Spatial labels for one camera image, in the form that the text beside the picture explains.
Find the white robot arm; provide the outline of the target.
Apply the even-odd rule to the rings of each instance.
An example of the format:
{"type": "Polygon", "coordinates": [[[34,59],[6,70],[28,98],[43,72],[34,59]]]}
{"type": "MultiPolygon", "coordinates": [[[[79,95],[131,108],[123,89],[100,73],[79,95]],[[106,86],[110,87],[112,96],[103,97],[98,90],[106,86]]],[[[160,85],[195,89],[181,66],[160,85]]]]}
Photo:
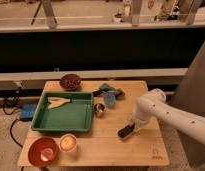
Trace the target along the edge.
{"type": "Polygon", "coordinates": [[[205,117],[168,105],[166,95],[161,89],[153,89],[136,99],[129,124],[135,125],[135,130],[138,130],[147,125],[152,116],[205,145],[205,117]]]}

